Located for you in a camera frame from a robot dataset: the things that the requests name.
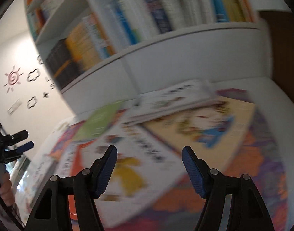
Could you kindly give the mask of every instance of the book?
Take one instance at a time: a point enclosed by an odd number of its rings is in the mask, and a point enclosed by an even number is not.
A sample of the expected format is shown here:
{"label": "book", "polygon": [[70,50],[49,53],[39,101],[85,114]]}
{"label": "book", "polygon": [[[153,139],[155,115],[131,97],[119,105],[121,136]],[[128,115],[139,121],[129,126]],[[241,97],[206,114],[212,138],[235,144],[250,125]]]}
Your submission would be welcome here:
{"label": "book", "polygon": [[29,24],[29,28],[30,28],[32,38],[33,38],[34,41],[36,41],[36,39],[38,38],[38,34],[37,34],[36,29],[34,27],[34,24],[32,22],[32,18],[31,18],[30,13],[27,14],[27,21],[28,21],[28,24]]}
{"label": "book", "polygon": [[205,23],[217,22],[214,4],[212,0],[201,0],[201,10],[204,14]]}
{"label": "book", "polygon": [[57,42],[46,59],[46,63],[60,89],[63,89],[81,74],[66,47],[65,39]]}
{"label": "book", "polygon": [[244,2],[244,0],[236,0],[236,3],[238,4],[242,14],[243,14],[243,17],[244,17],[244,21],[248,21],[250,22],[251,21],[251,15],[249,13],[249,10]]}
{"label": "book", "polygon": [[122,101],[96,109],[73,137],[73,141],[94,140],[98,138],[112,122]]}
{"label": "book", "polygon": [[254,110],[252,103],[220,97],[218,104],[145,122],[143,127],[177,153],[191,146],[199,159],[224,171],[245,138]]}
{"label": "book", "polygon": [[115,10],[113,8],[113,5],[109,3],[105,6],[106,13],[109,17],[109,22],[111,23],[112,30],[114,31],[114,34],[119,41],[119,45],[121,46],[120,50],[126,49],[127,47],[131,46],[132,43],[126,34],[122,24],[120,23]]}
{"label": "book", "polygon": [[136,36],[134,35],[132,28],[131,28],[130,24],[128,23],[127,18],[123,14],[123,11],[121,10],[118,1],[113,0],[110,3],[110,6],[113,8],[114,12],[116,13],[118,21],[121,24],[121,26],[123,27],[126,35],[128,36],[128,39],[131,42],[131,45],[137,44],[139,41],[136,38]]}
{"label": "book", "polygon": [[130,27],[132,30],[133,35],[137,39],[138,42],[145,40],[145,33],[144,28],[140,28],[139,21],[137,20],[138,9],[134,5],[134,0],[118,0],[118,4],[122,12],[124,13]]}
{"label": "book", "polygon": [[200,0],[180,0],[180,4],[188,27],[203,23]]}
{"label": "book", "polygon": [[138,14],[136,14],[136,17],[139,20],[140,25],[146,30],[147,36],[146,39],[150,39],[154,36],[157,36],[160,31],[157,28],[157,25],[145,3],[144,0],[134,0],[134,6],[136,6],[136,9],[138,11]]}
{"label": "book", "polygon": [[139,96],[136,106],[127,112],[126,123],[131,125],[157,119],[192,107],[218,102],[211,84],[199,79]]}
{"label": "book", "polygon": [[118,159],[105,193],[95,200],[105,228],[138,215],[186,174],[181,158],[164,144],[138,126],[119,123],[79,150],[80,166],[90,167],[109,145],[117,147]]}
{"label": "book", "polygon": [[81,71],[87,71],[101,61],[83,22],[79,23],[69,34],[67,46]]}
{"label": "book", "polygon": [[226,13],[222,0],[213,0],[214,10],[218,22],[228,22],[229,18]]}
{"label": "book", "polygon": [[39,31],[41,31],[41,29],[43,28],[43,26],[45,24],[45,19],[43,17],[43,13],[42,13],[41,8],[35,9],[35,15],[37,17],[38,29],[39,29]]}
{"label": "book", "polygon": [[251,8],[251,4],[249,3],[249,0],[243,0],[243,6],[245,6],[244,11],[247,10],[248,13],[245,13],[246,19],[249,22],[255,22],[255,16],[253,14],[253,10]]}
{"label": "book", "polygon": [[179,0],[161,0],[173,30],[186,27]]}
{"label": "book", "polygon": [[104,60],[113,55],[115,52],[109,45],[109,40],[104,34],[104,30],[100,26],[100,23],[96,19],[95,15],[91,14],[89,16],[83,17],[82,20],[85,24],[85,27],[92,40],[93,45],[99,53],[100,58]]}
{"label": "book", "polygon": [[230,21],[245,21],[238,0],[222,0]]}
{"label": "book", "polygon": [[161,34],[172,31],[171,24],[160,0],[145,0]]}

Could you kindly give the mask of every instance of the picture book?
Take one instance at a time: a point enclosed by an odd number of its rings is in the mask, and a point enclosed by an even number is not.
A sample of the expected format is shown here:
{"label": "picture book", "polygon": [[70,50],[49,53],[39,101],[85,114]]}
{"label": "picture book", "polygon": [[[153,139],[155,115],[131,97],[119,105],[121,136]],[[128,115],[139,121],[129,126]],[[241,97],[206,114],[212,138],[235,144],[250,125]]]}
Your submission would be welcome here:
{"label": "picture book", "polygon": [[68,126],[67,130],[58,139],[58,142],[50,152],[49,156],[59,161],[64,150],[71,143],[73,136],[76,134],[76,132],[79,130],[84,122],[85,121],[81,121],[74,125]]}
{"label": "picture book", "polygon": [[220,97],[215,105],[193,108],[143,124],[177,153],[191,146],[198,158],[224,171],[251,123],[255,105]]}
{"label": "picture book", "polygon": [[167,146],[141,127],[121,123],[79,150],[81,166],[91,167],[109,145],[117,148],[117,163],[105,193],[95,200],[105,228],[141,213],[186,173],[180,157]]}
{"label": "picture book", "polygon": [[73,141],[94,140],[99,137],[113,120],[122,101],[96,109],[73,137]]}

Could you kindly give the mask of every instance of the cartoon illustration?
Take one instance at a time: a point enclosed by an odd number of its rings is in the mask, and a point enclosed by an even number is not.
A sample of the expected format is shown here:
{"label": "cartoon illustration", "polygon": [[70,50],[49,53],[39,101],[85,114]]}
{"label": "cartoon illustration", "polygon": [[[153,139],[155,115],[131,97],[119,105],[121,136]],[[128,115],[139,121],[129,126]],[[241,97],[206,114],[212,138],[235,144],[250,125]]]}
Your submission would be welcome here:
{"label": "cartoon illustration", "polygon": [[165,108],[171,106],[174,102],[178,102],[184,99],[184,97],[175,97],[174,99],[167,100],[167,101],[158,101],[154,103],[153,108]]}
{"label": "cartoon illustration", "polygon": [[131,167],[140,166],[141,162],[136,157],[122,157],[118,154],[116,166],[111,175],[111,180],[118,179],[126,197],[132,197],[142,188],[147,187],[144,179]]}
{"label": "cartoon illustration", "polygon": [[204,143],[207,148],[214,147],[233,122],[227,102],[187,111],[178,120],[178,132],[190,136],[193,141]]}

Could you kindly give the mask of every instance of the wall decal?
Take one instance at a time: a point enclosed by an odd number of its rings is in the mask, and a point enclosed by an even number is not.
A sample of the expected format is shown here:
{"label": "wall decal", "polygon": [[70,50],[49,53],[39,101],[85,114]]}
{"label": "wall decal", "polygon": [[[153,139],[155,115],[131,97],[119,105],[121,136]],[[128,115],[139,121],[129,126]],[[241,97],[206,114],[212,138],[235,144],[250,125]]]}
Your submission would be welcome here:
{"label": "wall decal", "polygon": [[33,108],[33,107],[36,105],[37,102],[38,102],[38,99],[37,99],[35,96],[33,96],[33,97],[27,102],[27,108],[28,108],[28,109]]}
{"label": "wall decal", "polygon": [[39,69],[35,69],[33,71],[31,71],[28,76],[27,76],[27,82],[33,82],[36,79],[38,79],[38,77],[41,75],[40,70]]}
{"label": "wall decal", "polygon": [[37,60],[38,60],[38,62],[39,62],[40,65],[44,64],[44,62],[43,62],[43,60],[42,60],[42,58],[41,58],[40,55],[38,55]]}
{"label": "wall decal", "polygon": [[23,74],[19,74],[19,70],[20,68],[18,68],[17,71],[15,71],[15,66],[13,66],[13,70],[8,74],[8,73],[5,73],[4,75],[6,75],[8,77],[8,82],[7,84],[4,85],[4,87],[6,87],[7,85],[9,85],[9,88],[7,90],[7,93],[9,93],[10,89],[11,91],[14,91],[14,88],[13,86],[15,84],[20,84],[20,81],[19,81],[19,77]]}

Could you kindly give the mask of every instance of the book spine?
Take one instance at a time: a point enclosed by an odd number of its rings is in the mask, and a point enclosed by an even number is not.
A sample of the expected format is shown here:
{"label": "book spine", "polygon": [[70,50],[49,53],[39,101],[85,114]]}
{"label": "book spine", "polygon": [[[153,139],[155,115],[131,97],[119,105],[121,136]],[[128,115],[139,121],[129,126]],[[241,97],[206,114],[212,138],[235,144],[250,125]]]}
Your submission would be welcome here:
{"label": "book spine", "polygon": [[161,0],[173,30],[186,27],[179,0]]}
{"label": "book spine", "polygon": [[103,39],[107,43],[107,46],[105,48],[106,48],[106,51],[108,53],[108,57],[111,56],[111,55],[114,55],[116,52],[113,49],[112,45],[110,44],[110,41],[108,39],[108,36],[106,35],[105,30],[102,27],[102,25],[101,25],[98,17],[96,16],[95,13],[92,13],[91,16],[92,16],[92,18],[94,20],[95,26],[97,27],[97,29],[98,29],[98,31],[100,33],[101,39]]}
{"label": "book spine", "polygon": [[118,4],[118,1],[113,0],[112,5],[114,7],[114,10],[115,10],[115,13],[117,15],[118,20],[120,21],[120,23],[122,24],[126,34],[128,35],[128,38],[129,38],[131,44],[132,45],[137,44],[138,41],[137,41],[135,35],[133,34],[132,29],[131,29],[126,17],[124,16],[123,11],[121,10],[121,8],[120,8],[120,6]]}
{"label": "book spine", "polygon": [[157,36],[160,32],[147,7],[147,4],[145,3],[144,0],[134,0],[134,1],[139,11],[139,14],[136,16],[140,18],[140,20],[142,21],[141,24],[143,24],[144,28],[146,28],[146,31],[148,31],[149,38]]}
{"label": "book spine", "polygon": [[228,22],[228,16],[222,0],[213,0],[214,10],[218,22]]}
{"label": "book spine", "polygon": [[35,30],[35,28],[33,26],[32,18],[31,18],[30,13],[27,14],[27,21],[28,21],[28,24],[29,24],[29,28],[30,28],[30,32],[31,32],[31,35],[33,37],[33,40],[36,41],[38,35],[37,35],[36,30]]}
{"label": "book spine", "polygon": [[40,29],[39,29],[38,18],[35,14],[35,11],[31,12],[31,21],[33,23],[33,27],[35,28],[35,32],[37,33],[37,35],[39,35]]}
{"label": "book spine", "polygon": [[36,17],[38,19],[38,22],[39,22],[39,30],[41,30],[45,24],[45,19],[43,17],[43,14],[42,14],[42,10],[40,8],[37,8],[35,10],[35,14],[36,14]]}
{"label": "book spine", "polygon": [[110,22],[112,24],[113,29],[115,30],[115,34],[117,35],[117,39],[121,44],[122,49],[125,49],[131,45],[129,37],[126,35],[125,30],[121,22],[118,20],[117,15],[114,11],[113,5],[110,3],[106,6],[107,14],[110,18]]}
{"label": "book spine", "polygon": [[161,34],[172,31],[171,24],[160,0],[144,0]]}
{"label": "book spine", "polygon": [[249,0],[243,0],[243,2],[244,2],[244,6],[245,6],[245,10],[247,10],[247,20],[249,21],[249,22],[255,22],[255,16],[254,16],[254,14],[253,14],[253,10],[252,10],[252,8],[251,8],[251,4],[249,3]]}
{"label": "book spine", "polygon": [[187,26],[202,24],[202,14],[198,0],[180,0]]}
{"label": "book spine", "polygon": [[144,32],[140,29],[139,22],[137,21],[136,15],[138,11],[134,8],[134,1],[132,0],[118,0],[121,10],[124,12],[125,17],[128,20],[128,23],[131,26],[132,32],[135,35],[135,38],[138,42],[144,40]]}
{"label": "book spine", "polygon": [[106,43],[102,43],[100,39],[100,34],[96,27],[94,27],[94,24],[90,20],[90,15],[83,18],[83,22],[85,24],[85,27],[87,29],[88,35],[91,38],[91,41],[93,45],[95,46],[95,49],[100,55],[100,58],[104,60],[107,58],[105,51],[103,50],[103,47],[106,45]]}
{"label": "book spine", "polygon": [[217,18],[214,11],[214,4],[212,0],[201,0],[202,13],[205,15],[205,22],[214,23],[217,22]]}

